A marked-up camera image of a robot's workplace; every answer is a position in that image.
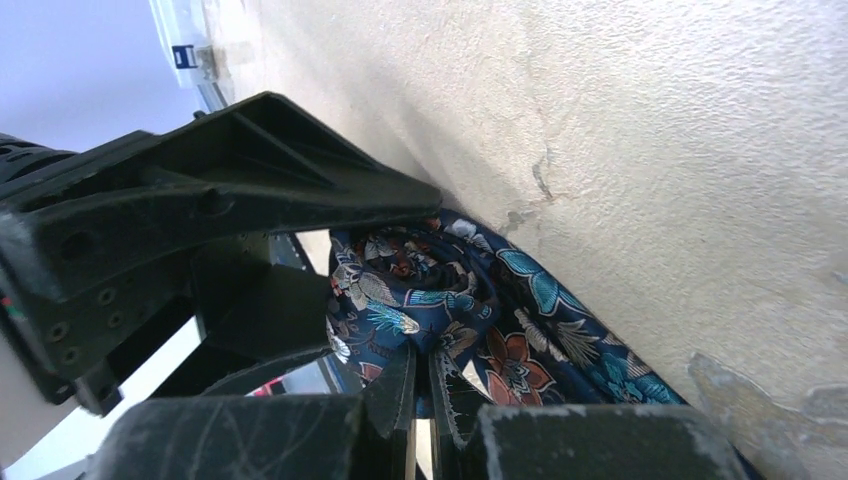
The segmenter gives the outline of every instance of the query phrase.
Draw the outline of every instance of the orange flower print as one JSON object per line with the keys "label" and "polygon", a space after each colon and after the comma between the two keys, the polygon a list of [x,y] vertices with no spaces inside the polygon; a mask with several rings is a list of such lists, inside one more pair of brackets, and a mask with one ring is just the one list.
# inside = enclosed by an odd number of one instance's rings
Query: orange flower print
{"label": "orange flower print", "polygon": [[522,333],[504,338],[497,328],[489,329],[486,343],[492,355],[486,372],[489,394],[498,405],[541,405],[544,391],[554,383],[551,375],[530,358],[530,347]]}

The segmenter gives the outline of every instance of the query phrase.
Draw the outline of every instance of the screw hole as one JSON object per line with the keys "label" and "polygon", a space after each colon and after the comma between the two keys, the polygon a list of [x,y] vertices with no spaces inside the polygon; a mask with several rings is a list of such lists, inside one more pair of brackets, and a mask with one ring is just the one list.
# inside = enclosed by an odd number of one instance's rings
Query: screw hole
{"label": "screw hole", "polygon": [[111,385],[104,385],[104,386],[100,387],[100,390],[97,391],[97,398],[100,399],[101,401],[106,400],[106,398],[111,393],[112,393],[112,386]]}
{"label": "screw hole", "polygon": [[222,195],[218,190],[207,190],[197,201],[197,211],[202,215],[217,217],[227,213],[233,206],[233,200]]}
{"label": "screw hole", "polygon": [[104,288],[100,291],[100,295],[97,296],[97,303],[105,307],[115,301],[117,293],[114,288]]}
{"label": "screw hole", "polygon": [[62,355],[62,363],[65,365],[72,365],[76,363],[79,359],[79,349],[76,347],[71,347],[65,350],[65,353]]}
{"label": "screw hole", "polygon": [[88,232],[77,232],[66,238],[59,246],[59,254],[65,261],[76,260],[94,249],[94,237]]}
{"label": "screw hole", "polygon": [[108,325],[109,328],[115,328],[122,323],[124,323],[124,314],[121,312],[113,313],[112,316],[109,317],[109,320],[106,321],[106,325]]}
{"label": "screw hole", "polygon": [[47,335],[47,341],[55,343],[62,340],[68,334],[68,328],[68,322],[59,322],[53,325],[50,328],[50,333]]}

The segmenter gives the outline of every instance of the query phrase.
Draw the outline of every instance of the floral fabric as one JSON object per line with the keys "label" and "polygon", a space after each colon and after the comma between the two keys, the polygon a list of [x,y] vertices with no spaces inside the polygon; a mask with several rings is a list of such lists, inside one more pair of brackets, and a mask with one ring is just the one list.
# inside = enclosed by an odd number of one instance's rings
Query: floral fabric
{"label": "floral fabric", "polygon": [[327,333],[365,383],[409,341],[472,362],[501,405],[683,403],[533,258],[456,212],[330,237]]}

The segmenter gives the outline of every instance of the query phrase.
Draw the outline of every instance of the beige wall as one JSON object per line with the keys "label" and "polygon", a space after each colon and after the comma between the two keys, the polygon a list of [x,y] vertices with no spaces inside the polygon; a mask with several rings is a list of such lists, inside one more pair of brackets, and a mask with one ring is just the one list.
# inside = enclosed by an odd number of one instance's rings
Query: beige wall
{"label": "beige wall", "polygon": [[848,383],[848,4],[246,5],[207,0],[235,98],[442,186],[774,478],[844,477],[848,395],[808,391]]}

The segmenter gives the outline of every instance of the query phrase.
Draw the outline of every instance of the peeling paint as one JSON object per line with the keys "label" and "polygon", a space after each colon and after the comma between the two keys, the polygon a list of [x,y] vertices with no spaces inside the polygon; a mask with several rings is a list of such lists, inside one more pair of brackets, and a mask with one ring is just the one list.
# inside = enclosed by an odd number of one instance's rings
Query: peeling paint
{"label": "peeling paint", "polygon": [[807,392],[801,406],[804,415],[848,422],[848,385],[825,385]]}
{"label": "peeling paint", "polygon": [[[692,356],[687,370],[704,413],[767,478],[811,478],[800,455],[806,445],[848,448],[844,385],[811,390],[798,410],[775,403],[751,379],[702,353]],[[827,417],[818,415],[824,412]]]}
{"label": "peeling paint", "polygon": [[848,285],[848,274],[842,272],[833,272],[834,278],[839,280],[840,283]]}
{"label": "peeling paint", "polygon": [[506,212],[507,223],[498,228],[498,234],[506,236],[509,233],[518,230],[518,227],[523,225],[524,222],[534,218],[535,216],[536,212],[534,211],[516,212],[514,210],[510,210]]}
{"label": "peeling paint", "polygon": [[545,179],[542,177],[542,164],[547,162],[547,156],[543,157],[541,160],[533,164],[533,178],[536,180],[536,186],[539,187],[539,190],[545,195],[545,198],[548,200],[554,198],[551,193],[551,189],[548,188],[548,184],[545,183]]}

